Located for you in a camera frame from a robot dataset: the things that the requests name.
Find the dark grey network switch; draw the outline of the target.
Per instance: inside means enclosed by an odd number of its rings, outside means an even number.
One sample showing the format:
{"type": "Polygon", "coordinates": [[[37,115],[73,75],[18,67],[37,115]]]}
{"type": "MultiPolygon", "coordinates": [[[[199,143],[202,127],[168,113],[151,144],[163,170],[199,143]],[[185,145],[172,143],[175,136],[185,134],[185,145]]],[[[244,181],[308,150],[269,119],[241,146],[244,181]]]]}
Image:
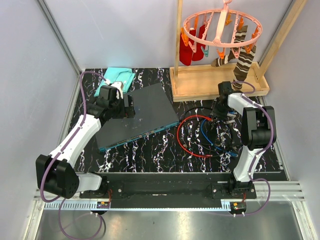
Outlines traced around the dark grey network switch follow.
{"type": "Polygon", "coordinates": [[[110,119],[95,134],[101,152],[176,126],[179,118],[161,83],[136,89],[132,96],[133,118],[110,119]]]}

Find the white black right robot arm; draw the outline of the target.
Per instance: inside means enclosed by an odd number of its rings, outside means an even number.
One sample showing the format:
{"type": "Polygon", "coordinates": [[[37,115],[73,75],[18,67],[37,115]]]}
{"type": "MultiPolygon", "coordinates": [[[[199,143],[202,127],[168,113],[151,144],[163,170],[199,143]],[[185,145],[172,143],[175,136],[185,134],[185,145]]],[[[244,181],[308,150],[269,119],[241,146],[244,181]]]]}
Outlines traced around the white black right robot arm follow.
{"type": "Polygon", "coordinates": [[[224,190],[236,199],[251,191],[256,166],[277,139],[275,110],[272,106],[262,106],[249,99],[245,93],[234,90],[229,81],[218,84],[218,93],[211,115],[225,121],[231,108],[241,115],[242,120],[242,152],[224,190]]]}

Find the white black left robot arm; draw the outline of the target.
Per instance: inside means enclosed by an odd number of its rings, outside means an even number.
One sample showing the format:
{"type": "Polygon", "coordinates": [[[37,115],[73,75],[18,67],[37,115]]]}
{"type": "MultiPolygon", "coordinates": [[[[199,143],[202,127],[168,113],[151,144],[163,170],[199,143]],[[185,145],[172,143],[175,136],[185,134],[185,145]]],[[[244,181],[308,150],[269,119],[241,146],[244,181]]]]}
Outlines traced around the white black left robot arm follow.
{"type": "Polygon", "coordinates": [[[40,196],[46,203],[44,193],[57,198],[70,199],[76,193],[90,191],[103,198],[108,186],[97,173],[76,173],[76,161],[91,138],[110,119],[125,119],[135,116],[133,97],[124,100],[123,83],[116,81],[103,85],[97,97],[84,104],[84,113],[67,137],[48,155],[39,155],[35,161],[37,185],[40,196]]]}

